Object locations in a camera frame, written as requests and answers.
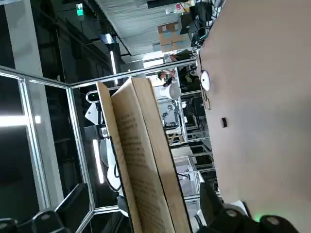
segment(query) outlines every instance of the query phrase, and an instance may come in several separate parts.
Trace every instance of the open book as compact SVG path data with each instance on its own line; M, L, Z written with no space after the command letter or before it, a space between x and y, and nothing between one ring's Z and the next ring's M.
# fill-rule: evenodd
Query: open book
M150 81L131 78L112 97L104 84L97 88L133 231L191 233Z

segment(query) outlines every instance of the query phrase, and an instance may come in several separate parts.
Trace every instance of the green light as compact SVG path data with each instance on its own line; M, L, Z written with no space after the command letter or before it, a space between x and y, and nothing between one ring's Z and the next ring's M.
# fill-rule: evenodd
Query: green light
M82 16L83 15L83 10L77 10L77 15Z
M78 16L84 15L84 13L83 13L83 4L82 3L76 4L76 10L77 10L77 15Z

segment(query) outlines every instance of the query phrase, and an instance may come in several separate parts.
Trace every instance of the glass panel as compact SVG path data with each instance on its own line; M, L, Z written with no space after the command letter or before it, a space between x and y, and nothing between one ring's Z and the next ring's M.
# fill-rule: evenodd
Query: glass panel
M106 161L106 146L105 141L94 141L98 139L98 136L93 132L96 132L96 126L98 121L98 110L96 104L90 104L86 101L86 94L90 90L95 90L95 86L80 89L80 96L77 96L77 111L79 123L83 136L83 143L85 149L85 156L87 160L87 168L89 171L89 177L92 184L92 191L95 200L95 207L111 206L117 204L118 193L114 192L107 181L108 164ZM89 100L96 101L98 95L90 95Z
M92 232L131 233L129 218L121 212L95 215L91 220Z
M17 80L0 76L0 93L0 218L23 222L39 205Z
M69 120L65 89L45 86L52 133L64 197L82 183L75 138Z
M190 158L188 156L174 158L174 162L184 197L199 194L200 173L195 171Z

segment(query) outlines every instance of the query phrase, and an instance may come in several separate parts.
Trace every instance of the metal frame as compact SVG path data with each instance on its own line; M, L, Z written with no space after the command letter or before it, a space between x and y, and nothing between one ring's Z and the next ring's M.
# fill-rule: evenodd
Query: metal frame
M38 77L38 76L34 76L34 75L27 74L24 72L20 72L15 69L10 69L7 67L0 66L0 76L6 77L6 78L13 78L18 81L23 111L24 111L25 116L28 119L27 129L28 129L28 134L30 138L30 149L32 152L31 155L33 156L33 159L35 161L35 171L36 171L37 178L39 180L38 201L41 201L45 208L51 207L51 201L50 201L47 181L46 181L45 173L44 173L44 167L43 167L43 162L42 162L42 156L41 156L40 145L38 141L36 125L34 123L35 117L34 117L34 111L33 111L33 104L30 99L29 82L62 88L62 89L65 89L67 92L70 119L71 119L71 124L73 127L74 137L76 141L81 174L82 174L83 182L85 182L88 185L88 191L89 191L89 196L90 196L90 211L85 216L84 220L82 221L77 231L77 232L82 232L83 229L88 225L88 223L90 222L90 220L92 219L94 215L117 212L119 211L119 208L117 206L106 206L106 207L101 207L101 208L95 208L95 201L94 201L94 197L92 193L92 186L90 183L89 173L88 173L87 164L86 164L84 145L82 141L82 135L80 131L73 90L76 88L80 88L80 87L94 85L96 82L104 83L108 81L114 81L118 79L127 78L129 76L156 72L156 71L160 71L163 69L175 68L178 66L187 66L190 64L194 64L194 63L196 63L195 57L188 59L188 60L184 60L184 61L161 64L161 65L154 66L154 67L134 70L134 71L125 72L125 73L119 73L115 75L105 76L105 77L101 77L101 78L97 78L97 79L93 79L89 81L83 81L83 82L72 83L72 84L67 84L67 83L63 83L63 82L59 82L59 81L55 81L55 80L51 80L51 79L47 79L43 77ZM179 101L180 101L179 104L181 107L181 115L183 116L181 98L179 98ZM185 123L182 125L182 127L185 130L184 133L187 135L187 129L186 129ZM192 140L187 140L186 137L184 138L185 138L185 142L209 139L209 137L197 138L197 139L192 139ZM185 200L189 201L189 200L193 200L193 198L194 197L189 196L189 197L185 197Z

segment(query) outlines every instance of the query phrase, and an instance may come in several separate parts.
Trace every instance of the ceiling light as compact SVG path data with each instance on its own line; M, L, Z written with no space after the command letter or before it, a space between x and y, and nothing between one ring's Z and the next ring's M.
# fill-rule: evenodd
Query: ceiling light
M111 57L113 74L116 74L117 70L116 70L115 56L113 55L113 51L110 51L110 57Z
M93 140L93 148L94 148L94 153L95 153L95 162L96 162L96 167L97 167L99 183L104 183L104 174L103 174L101 159L99 155L98 141L96 139Z
M35 116L35 122L41 123L41 117ZM25 126L28 120L26 116L0 116L0 127Z

